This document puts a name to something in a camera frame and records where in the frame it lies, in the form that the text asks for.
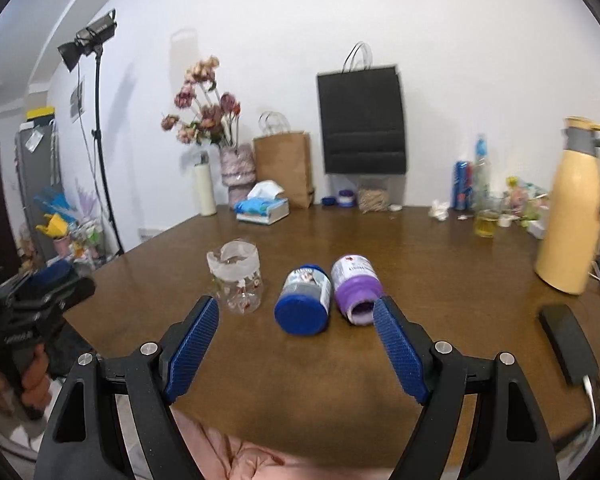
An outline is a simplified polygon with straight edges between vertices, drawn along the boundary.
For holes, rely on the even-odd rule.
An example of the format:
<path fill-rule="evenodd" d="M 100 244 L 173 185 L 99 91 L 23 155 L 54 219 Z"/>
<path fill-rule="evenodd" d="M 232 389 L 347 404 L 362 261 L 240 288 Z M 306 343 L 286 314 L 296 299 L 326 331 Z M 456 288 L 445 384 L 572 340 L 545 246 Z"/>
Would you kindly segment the blue pill bottle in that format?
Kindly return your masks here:
<path fill-rule="evenodd" d="M 332 281 L 319 266 L 305 264 L 289 272 L 274 306 L 278 326 L 294 336 L 321 333 L 329 320 Z"/>

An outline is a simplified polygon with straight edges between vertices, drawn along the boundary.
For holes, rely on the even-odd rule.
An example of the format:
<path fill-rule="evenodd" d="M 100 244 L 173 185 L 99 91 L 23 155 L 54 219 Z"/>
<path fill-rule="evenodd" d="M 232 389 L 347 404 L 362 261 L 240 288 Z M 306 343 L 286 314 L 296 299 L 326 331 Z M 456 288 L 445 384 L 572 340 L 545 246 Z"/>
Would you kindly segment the studio light on stand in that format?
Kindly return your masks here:
<path fill-rule="evenodd" d="M 104 44 L 111 38 L 117 30 L 117 11 L 109 10 L 90 24 L 80 29 L 72 41 L 61 44 L 57 51 L 60 54 L 62 62 L 69 73 L 73 72 L 79 65 L 81 58 L 88 58 L 90 55 L 95 57 L 94 71 L 94 121 L 95 127 L 92 130 L 92 137 L 96 148 L 96 162 L 99 168 L 100 183 L 105 196 L 105 210 L 108 223 L 114 233 L 114 241 L 117 248 L 114 250 L 116 257 L 124 254 L 124 248 L 117 226 L 116 216 L 112 209 L 112 201 L 109 191 L 108 178 L 106 173 L 104 146 L 102 145 L 102 122 L 100 121 L 100 70 L 102 69 L 102 55 L 104 54 Z"/>

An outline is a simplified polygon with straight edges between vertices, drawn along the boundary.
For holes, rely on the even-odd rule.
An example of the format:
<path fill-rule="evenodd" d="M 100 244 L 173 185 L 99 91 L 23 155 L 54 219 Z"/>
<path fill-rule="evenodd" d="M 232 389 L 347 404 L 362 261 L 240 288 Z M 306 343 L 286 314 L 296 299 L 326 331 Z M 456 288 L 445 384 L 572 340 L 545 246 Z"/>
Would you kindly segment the yellow thermos jug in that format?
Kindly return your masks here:
<path fill-rule="evenodd" d="M 571 296 L 585 291 L 600 240 L 600 124 L 565 119 L 565 146 L 550 189 L 547 225 L 534 270 Z"/>

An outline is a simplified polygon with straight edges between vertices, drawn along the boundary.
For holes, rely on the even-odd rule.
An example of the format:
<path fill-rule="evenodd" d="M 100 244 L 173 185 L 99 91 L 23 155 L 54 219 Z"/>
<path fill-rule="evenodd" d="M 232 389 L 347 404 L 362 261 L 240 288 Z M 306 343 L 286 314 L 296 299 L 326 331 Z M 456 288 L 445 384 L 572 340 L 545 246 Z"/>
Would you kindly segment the glass of yellow liquid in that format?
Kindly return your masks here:
<path fill-rule="evenodd" d="M 478 237 L 493 238 L 502 214 L 503 199 L 499 195 L 486 196 L 477 206 L 474 232 Z"/>

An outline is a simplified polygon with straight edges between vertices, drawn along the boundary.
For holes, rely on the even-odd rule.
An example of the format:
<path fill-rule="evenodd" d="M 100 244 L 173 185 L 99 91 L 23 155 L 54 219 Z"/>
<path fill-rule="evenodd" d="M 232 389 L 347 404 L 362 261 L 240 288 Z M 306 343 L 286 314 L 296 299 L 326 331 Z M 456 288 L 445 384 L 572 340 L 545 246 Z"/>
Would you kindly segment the brown paper bag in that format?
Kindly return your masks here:
<path fill-rule="evenodd" d="M 259 127 L 262 134 L 253 139 L 258 180 L 275 181 L 292 208 L 310 208 L 315 188 L 309 133 L 292 130 L 279 112 L 263 112 Z"/>

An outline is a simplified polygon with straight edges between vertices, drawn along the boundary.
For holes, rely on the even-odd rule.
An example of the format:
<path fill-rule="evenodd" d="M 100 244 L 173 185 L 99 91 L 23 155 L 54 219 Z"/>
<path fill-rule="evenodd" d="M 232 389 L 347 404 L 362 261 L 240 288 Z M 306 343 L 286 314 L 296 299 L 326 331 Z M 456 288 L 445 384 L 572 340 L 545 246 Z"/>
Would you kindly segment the clear glass bottle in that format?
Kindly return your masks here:
<path fill-rule="evenodd" d="M 486 209 L 490 196 L 490 169 L 486 136 L 479 134 L 475 161 L 472 165 L 472 209 L 475 212 Z"/>

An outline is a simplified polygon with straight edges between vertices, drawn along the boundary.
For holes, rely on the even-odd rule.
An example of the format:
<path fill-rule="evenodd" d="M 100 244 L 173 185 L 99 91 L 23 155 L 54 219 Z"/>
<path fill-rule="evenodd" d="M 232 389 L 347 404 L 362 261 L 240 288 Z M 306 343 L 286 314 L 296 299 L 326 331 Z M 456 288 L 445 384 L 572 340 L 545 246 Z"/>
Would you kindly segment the purple pill bottle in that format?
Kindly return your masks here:
<path fill-rule="evenodd" d="M 384 288 L 370 260 L 360 255 L 342 256 L 332 266 L 332 284 L 338 309 L 350 324 L 374 322 L 374 304 Z"/>

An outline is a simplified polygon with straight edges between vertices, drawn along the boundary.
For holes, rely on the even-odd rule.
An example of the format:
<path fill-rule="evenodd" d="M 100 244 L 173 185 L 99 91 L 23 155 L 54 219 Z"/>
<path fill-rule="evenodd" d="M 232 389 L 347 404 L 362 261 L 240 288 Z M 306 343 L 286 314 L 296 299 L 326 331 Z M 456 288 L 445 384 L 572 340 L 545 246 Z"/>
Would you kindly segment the black smartphone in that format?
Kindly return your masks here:
<path fill-rule="evenodd" d="M 600 369 L 592 347 L 570 307 L 548 304 L 540 310 L 539 320 L 568 385 L 577 386 L 585 377 L 598 376 Z"/>

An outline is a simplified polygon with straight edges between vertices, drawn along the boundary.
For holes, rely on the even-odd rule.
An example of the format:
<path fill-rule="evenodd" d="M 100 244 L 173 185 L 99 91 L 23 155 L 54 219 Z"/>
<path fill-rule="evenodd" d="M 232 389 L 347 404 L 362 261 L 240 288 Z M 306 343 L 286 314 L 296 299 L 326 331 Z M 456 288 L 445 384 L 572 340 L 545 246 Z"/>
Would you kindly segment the black paper bag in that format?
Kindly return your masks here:
<path fill-rule="evenodd" d="M 373 66 L 366 42 L 341 70 L 316 76 L 326 174 L 407 173 L 405 110 L 394 65 Z"/>

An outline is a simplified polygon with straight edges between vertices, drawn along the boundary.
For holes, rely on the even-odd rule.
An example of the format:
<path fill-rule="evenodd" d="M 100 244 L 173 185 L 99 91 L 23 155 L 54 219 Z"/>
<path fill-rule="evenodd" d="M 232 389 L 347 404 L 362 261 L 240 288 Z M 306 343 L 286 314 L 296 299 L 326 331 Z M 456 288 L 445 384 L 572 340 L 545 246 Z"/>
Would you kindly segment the cream thermos bottle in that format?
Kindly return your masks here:
<path fill-rule="evenodd" d="M 199 153 L 199 160 L 194 166 L 194 173 L 200 214 L 204 217 L 214 216 L 216 214 L 216 203 L 214 199 L 209 154 L 207 151 L 201 151 Z"/>

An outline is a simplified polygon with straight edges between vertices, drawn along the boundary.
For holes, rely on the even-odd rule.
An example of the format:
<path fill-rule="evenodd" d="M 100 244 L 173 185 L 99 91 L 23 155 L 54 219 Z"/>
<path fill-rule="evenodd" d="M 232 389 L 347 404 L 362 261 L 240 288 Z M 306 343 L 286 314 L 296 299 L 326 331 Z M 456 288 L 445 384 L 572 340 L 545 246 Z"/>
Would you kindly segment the pink ceramic vase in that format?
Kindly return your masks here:
<path fill-rule="evenodd" d="M 221 148 L 221 180 L 227 187 L 230 208 L 245 200 L 257 182 L 256 163 L 251 145 L 240 144 Z"/>

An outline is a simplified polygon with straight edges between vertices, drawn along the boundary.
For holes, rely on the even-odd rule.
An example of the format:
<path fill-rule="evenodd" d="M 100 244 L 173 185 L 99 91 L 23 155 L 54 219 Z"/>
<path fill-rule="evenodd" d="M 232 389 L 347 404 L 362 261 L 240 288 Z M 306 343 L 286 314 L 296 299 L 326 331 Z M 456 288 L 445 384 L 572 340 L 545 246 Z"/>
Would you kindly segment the dried pink rose bouquet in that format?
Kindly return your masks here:
<path fill-rule="evenodd" d="M 160 128 L 175 133 L 181 144 L 235 146 L 239 139 L 242 104 L 230 92 L 219 92 L 220 60 L 211 55 L 185 71 L 173 98 L 175 114 L 163 115 Z"/>

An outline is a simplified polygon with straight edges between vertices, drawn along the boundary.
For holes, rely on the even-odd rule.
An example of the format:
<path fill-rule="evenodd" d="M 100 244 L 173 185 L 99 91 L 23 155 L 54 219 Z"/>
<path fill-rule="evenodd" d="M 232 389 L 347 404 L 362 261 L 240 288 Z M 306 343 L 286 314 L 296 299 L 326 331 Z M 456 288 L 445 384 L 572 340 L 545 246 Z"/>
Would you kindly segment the crumpled white tissue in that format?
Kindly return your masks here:
<path fill-rule="evenodd" d="M 440 202 L 440 200 L 434 200 L 428 211 L 429 217 L 439 222 L 445 222 L 449 219 L 449 202 Z"/>

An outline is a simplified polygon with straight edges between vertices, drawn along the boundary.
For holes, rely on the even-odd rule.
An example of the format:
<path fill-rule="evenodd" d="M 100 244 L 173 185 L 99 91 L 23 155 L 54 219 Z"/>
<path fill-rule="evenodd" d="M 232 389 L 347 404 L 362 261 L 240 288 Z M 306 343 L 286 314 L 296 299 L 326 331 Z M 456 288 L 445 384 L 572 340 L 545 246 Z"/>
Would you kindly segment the blue tissue box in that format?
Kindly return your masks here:
<path fill-rule="evenodd" d="M 272 226 L 290 213 L 284 189 L 273 180 L 258 182 L 244 200 L 234 206 L 238 221 Z"/>

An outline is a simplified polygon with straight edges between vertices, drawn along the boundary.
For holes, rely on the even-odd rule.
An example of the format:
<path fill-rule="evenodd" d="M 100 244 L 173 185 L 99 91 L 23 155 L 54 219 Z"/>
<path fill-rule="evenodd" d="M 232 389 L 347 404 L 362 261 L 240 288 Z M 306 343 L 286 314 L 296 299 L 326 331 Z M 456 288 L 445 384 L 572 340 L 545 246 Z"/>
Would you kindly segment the blue drink can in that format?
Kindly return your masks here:
<path fill-rule="evenodd" d="M 452 207 L 456 211 L 470 211 L 472 201 L 472 163 L 460 160 L 454 166 Z"/>

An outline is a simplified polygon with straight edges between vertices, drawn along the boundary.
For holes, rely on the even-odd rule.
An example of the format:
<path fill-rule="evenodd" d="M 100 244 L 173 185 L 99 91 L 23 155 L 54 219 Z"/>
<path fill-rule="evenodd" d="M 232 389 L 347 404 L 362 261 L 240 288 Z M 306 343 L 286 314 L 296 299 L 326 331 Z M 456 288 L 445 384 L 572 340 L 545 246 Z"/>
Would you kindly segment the grey refrigerator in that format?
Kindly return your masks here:
<path fill-rule="evenodd" d="M 57 254 L 53 242 L 35 229 L 37 224 L 45 223 L 44 210 L 35 197 L 50 200 L 49 190 L 64 190 L 58 148 L 54 115 L 28 119 L 16 133 L 16 169 L 24 216 L 36 253 L 43 262 Z"/>

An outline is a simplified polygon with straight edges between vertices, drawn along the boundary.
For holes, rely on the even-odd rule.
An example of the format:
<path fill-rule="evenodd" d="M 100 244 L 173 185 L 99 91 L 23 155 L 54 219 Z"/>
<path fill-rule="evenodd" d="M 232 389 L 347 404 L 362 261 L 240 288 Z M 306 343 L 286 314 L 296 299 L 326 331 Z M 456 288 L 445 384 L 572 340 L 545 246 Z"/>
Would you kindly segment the clear jar with oats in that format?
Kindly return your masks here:
<path fill-rule="evenodd" d="M 363 214 L 387 211 L 390 205 L 389 179 L 381 176 L 361 176 L 358 179 L 356 201 Z"/>

